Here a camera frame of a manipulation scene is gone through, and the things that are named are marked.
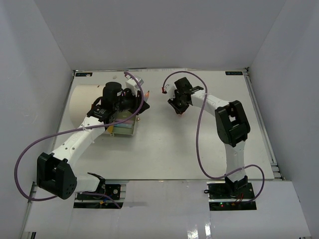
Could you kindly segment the light blue highlighter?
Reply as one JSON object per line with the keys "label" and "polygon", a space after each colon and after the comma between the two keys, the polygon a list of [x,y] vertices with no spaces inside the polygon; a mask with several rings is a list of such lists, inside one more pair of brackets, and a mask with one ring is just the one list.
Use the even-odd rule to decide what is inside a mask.
{"label": "light blue highlighter", "polygon": [[115,124],[114,127],[132,128],[133,125],[132,124],[128,124],[128,123],[119,123],[119,124]]}

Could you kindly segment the yellow bottom drawer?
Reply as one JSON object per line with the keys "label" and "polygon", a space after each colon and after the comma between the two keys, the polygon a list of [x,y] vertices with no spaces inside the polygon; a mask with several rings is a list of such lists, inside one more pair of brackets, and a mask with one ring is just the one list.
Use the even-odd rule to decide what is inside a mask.
{"label": "yellow bottom drawer", "polygon": [[114,126],[109,126],[107,129],[106,129],[106,133],[109,133],[109,134],[112,134],[113,133],[113,128]]}

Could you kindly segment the black label sticker left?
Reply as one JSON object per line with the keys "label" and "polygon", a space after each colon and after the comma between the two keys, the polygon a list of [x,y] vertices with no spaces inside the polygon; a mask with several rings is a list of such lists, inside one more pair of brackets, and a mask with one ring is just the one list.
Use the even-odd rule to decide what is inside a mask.
{"label": "black label sticker left", "polygon": [[75,74],[76,77],[92,77],[92,72],[77,72]]}

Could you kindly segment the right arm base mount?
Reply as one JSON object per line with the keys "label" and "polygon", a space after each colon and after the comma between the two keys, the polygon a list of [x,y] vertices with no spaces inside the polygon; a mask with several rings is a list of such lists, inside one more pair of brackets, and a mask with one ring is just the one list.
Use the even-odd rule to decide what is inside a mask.
{"label": "right arm base mount", "polygon": [[257,210],[251,183],[236,192],[231,192],[225,183],[208,183],[203,191],[208,196],[210,211],[254,211]]}

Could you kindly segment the black label sticker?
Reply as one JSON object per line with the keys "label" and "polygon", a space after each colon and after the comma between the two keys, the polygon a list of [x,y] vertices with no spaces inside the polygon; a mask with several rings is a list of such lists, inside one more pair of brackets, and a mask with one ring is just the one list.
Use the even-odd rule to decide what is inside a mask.
{"label": "black label sticker", "polygon": [[226,71],[225,74],[227,76],[238,76],[238,75],[243,75],[243,72],[241,72],[241,71]]}
{"label": "black label sticker", "polygon": [[92,77],[92,72],[77,72],[75,74],[76,77]]}

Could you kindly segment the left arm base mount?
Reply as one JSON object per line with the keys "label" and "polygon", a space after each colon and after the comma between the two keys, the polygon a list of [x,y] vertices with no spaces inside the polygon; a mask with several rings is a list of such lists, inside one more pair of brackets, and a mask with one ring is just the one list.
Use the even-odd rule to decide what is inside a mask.
{"label": "left arm base mount", "polygon": [[107,181],[97,192],[101,195],[76,194],[75,209],[121,209],[128,181]]}

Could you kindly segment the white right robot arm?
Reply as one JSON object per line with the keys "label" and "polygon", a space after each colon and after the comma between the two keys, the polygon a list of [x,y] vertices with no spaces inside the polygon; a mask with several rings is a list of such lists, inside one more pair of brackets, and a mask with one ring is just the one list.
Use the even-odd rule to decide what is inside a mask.
{"label": "white right robot arm", "polygon": [[224,143],[226,152],[225,179],[226,195],[232,199],[243,193],[243,187],[248,184],[245,172],[244,147],[251,128],[240,101],[227,102],[207,93],[206,87],[193,87],[186,77],[162,87],[162,93],[169,95],[167,101],[178,115],[183,114],[189,106],[201,108],[195,136],[196,156],[200,169],[209,176],[201,163],[199,153],[199,130],[203,112],[215,117],[216,131]]}

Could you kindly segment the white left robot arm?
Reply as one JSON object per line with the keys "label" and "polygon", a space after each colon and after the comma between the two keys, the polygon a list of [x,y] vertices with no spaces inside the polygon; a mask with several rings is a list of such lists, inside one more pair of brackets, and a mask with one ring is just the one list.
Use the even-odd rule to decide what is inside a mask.
{"label": "white left robot arm", "polygon": [[79,192],[88,192],[95,199],[103,197],[105,179],[95,173],[77,176],[74,172],[77,161],[94,140],[115,123],[119,113],[129,111],[138,115],[149,107],[139,81],[128,79],[125,89],[118,82],[106,83],[102,96],[93,102],[77,131],[51,153],[39,155],[38,187],[63,200]]}

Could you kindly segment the pink highlighter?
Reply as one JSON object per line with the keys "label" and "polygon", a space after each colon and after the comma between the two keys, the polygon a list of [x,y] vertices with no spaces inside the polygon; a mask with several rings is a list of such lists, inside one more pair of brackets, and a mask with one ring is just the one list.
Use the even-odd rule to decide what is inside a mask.
{"label": "pink highlighter", "polygon": [[134,120],[124,120],[124,119],[116,119],[115,122],[117,124],[121,124],[121,123],[124,123],[124,124],[134,124],[135,121]]}

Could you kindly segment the orange tip clear highlighter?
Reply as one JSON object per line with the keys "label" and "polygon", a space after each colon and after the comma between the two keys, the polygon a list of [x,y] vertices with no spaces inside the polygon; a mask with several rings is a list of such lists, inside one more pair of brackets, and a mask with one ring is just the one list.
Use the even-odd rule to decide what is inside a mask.
{"label": "orange tip clear highlighter", "polygon": [[147,92],[144,94],[144,101],[145,101],[145,102],[148,101],[149,96],[150,96],[150,91],[147,91]]}

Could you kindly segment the white round drawer organizer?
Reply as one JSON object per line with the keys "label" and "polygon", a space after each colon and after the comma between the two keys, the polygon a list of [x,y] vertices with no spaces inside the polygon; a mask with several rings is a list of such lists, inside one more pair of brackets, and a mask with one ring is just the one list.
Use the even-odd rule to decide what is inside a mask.
{"label": "white round drawer organizer", "polygon": [[69,103],[70,120],[74,127],[78,127],[94,101],[103,94],[103,85],[81,84],[75,87]]}

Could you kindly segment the black label sticker right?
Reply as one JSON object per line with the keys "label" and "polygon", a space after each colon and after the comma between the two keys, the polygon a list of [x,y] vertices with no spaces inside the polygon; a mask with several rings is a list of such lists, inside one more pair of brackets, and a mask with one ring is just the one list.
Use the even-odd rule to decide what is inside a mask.
{"label": "black label sticker right", "polygon": [[238,75],[243,75],[243,72],[241,72],[241,71],[226,71],[225,74],[227,76],[238,76]]}

